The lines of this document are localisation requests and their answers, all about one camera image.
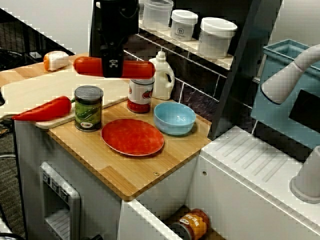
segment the red pepper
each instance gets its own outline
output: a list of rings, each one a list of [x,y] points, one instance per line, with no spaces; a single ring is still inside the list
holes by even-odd
[[[70,112],[71,101],[66,96],[55,98],[41,106],[14,115],[13,120],[19,121],[49,121],[55,118],[64,117]]]
[[[80,56],[73,67],[78,74],[103,77],[102,59],[99,57]],[[150,79],[156,69],[150,61],[123,61],[123,79]]]

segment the canned food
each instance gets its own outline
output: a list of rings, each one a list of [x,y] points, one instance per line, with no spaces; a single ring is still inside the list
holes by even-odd
[[[206,234],[210,226],[209,216],[196,208],[171,224],[170,229],[183,240],[198,240]]]
[[[131,112],[144,114],[150,111],[154,83],[154,77],[150,79],[130,80],[127,108]]]
[[[104,92],[97,86],[80,86],[74,91],[77,129],[94,132],[101,128],[103,96]]]

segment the light blue bowl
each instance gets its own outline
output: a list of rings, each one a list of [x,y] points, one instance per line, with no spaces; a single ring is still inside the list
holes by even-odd
[[[155,106],[153,120],[160,131],[170,135],[183,135],[192,129],[196,114],[181,103],[163,102]]]

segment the faucet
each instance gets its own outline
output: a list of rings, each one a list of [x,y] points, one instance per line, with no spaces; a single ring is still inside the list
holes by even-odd
[[[264,96],[274,104],[282,104],[295,88],[304,72],[320,61],[320,44],[312,46],[295,58],[284,69],[280,70],[261,85]]]
[[[264,96],[274,104],[282,104],[295,88],[304,72],[320,61],[320,44],[303,51],[296,59],[261,85]],[[316,146],[297,176],[290,181],[291,192],[309,204],[320,203],[320,146]]]

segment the detergent bottle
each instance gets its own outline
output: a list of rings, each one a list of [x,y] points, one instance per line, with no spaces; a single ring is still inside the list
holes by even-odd
[[[170,99],[175,85],[175,74],[166,61],[164,51],[159,51],[155,58],[149,60],[155,67],[152,97],[161,100]]]

